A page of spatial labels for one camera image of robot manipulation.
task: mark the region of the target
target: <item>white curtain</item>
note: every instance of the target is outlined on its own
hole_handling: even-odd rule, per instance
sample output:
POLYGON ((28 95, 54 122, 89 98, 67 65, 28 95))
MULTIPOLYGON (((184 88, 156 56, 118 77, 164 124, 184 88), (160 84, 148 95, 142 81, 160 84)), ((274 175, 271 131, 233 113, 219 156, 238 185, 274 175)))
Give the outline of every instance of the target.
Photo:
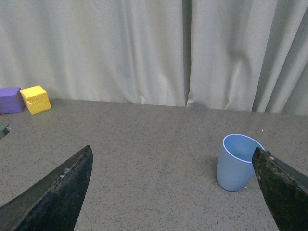
POLYGON ((308 0, 0 1, 0 87, 308 115, 308 0))

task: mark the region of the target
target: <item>gray countertop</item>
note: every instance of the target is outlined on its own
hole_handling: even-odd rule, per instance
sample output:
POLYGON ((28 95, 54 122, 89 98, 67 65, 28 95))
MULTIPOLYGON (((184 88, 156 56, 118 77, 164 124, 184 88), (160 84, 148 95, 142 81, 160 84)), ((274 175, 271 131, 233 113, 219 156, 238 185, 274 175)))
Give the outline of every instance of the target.
POLYGON ((241 133, 308 175, 308 116, 51 99, 5 114, 0 205, 90 145, 93 171, 75 231, 277 231, 254 177, 216 181, 222 139, 241 133))

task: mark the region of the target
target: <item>foam block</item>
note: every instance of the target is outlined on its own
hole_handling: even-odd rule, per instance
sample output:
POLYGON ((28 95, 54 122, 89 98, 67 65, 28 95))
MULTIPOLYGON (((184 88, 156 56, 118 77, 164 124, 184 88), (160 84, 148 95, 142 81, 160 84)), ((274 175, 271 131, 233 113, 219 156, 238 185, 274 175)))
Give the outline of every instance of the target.
POLYGON ((7 129, 8 125, 8 122, 0 121, 0 139, 5 137, 9 133, 7 129))
POLYGON ((20 93, 31 114, 36 114, 51 108, 48 94, 41 86, 22 89, 20 93))
POLYGON ((1 88, 0 89, 0 113, 22 112, 25 103, 20 94, 20 88, 1 88))

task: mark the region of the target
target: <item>yellow cube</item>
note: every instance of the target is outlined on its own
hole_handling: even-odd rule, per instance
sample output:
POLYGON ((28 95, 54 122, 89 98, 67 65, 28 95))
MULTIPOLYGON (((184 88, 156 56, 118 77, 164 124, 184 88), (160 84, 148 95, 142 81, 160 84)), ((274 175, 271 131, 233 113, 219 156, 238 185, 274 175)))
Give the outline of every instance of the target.
POLYGON ((20 90, 25 105, 31 114, 42 112, 51 108, 48 94, 41 86, 20 90))

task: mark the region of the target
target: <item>plastic cup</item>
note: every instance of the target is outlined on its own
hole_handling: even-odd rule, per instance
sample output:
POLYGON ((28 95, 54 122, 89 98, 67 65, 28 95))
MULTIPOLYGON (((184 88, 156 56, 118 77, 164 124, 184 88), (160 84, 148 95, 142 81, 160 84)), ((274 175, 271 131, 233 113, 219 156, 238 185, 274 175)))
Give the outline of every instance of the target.
POLYGON ((230 134, 223 139, 217 163, 217 182, 228 191, 238 191, 254 176, 252 157, 257 147, 264 150, 256 140, 241 134, 230 134))

